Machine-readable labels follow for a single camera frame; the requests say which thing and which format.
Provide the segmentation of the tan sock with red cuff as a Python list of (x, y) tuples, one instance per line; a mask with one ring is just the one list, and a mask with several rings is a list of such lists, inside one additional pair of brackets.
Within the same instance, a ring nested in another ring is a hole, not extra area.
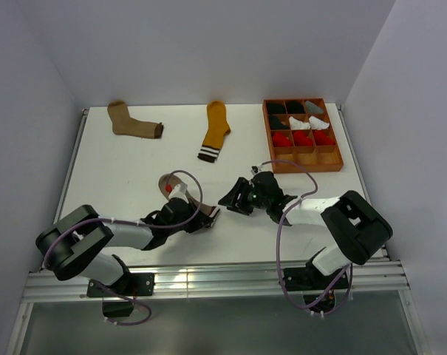
[[(170, 200), (173, 197), (182, 197), (193, 209), (199, 205), (199, 201), (189, 194), (187, 184), (175, 175), (165, 174), (161, 176), (158, 180), (158, 188), (167, 200)], [(216, 206), (209, 206), (201, 203), (199, 212), (206, 217), (215, 218), (218, 216), (220, 210)]]

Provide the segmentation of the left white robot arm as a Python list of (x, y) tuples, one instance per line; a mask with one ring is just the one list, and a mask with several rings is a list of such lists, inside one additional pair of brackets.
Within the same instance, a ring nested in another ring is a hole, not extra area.
[(104, 248), (151, 251), (178, 232), (193, 234), (211, 228), (218, 214), (216, 206), (199, 205), (191, 197), (173, 197), (138, 222), (107, 225), (92, 206), (82, 205), (39, 234), (35, 245), (58, 280), (81, 275), (122, 295), (132, 287), (131, 273), (117, 255), (104, 254)]

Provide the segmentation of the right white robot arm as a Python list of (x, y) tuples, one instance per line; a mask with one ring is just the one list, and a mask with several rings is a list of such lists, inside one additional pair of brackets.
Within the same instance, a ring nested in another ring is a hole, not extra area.
[(239, 177), (219, 205), (243, 215), (261, 209), (283, 226), (326, 227), (334, 243), (309, 261), (307, 282), (314, 288), (323, 288), (350, 263), (366, 263), (393, 235), (389, 223), (358, 192), (304, 199), (285, 194), (272, 172), (257, 172), (250, 180)]

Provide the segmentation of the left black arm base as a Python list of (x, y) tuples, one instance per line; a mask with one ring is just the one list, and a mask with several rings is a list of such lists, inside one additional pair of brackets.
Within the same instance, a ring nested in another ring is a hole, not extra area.
[[(152, 310), (139, 297), (153, 294), (154, 277), (150, 272), (127, 273), (113, 285), (90, 280), (86, 296), (102, 299), (102, 314), (107, 322), (120, 326), (140, 325), (150, 320)], [(126, 321), (137, 310), (144, 310), (147, 315), (142, 320)]]

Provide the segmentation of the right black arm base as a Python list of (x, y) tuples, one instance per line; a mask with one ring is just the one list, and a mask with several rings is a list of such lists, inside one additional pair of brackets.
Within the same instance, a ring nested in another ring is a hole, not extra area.
[[(318, 314), (320, 317), (331, 314), (346, 301), (352, 288), (352, 269), (344, 267), (334, 274), (324, 276), (316, 268), (285, 268), (283, 270), (283, 293), (288, 302), (302, 311)], [(303, 303), (296, 303), (290, 296), (294, 291), (314, 291), (315, 294), (303, 296)]]

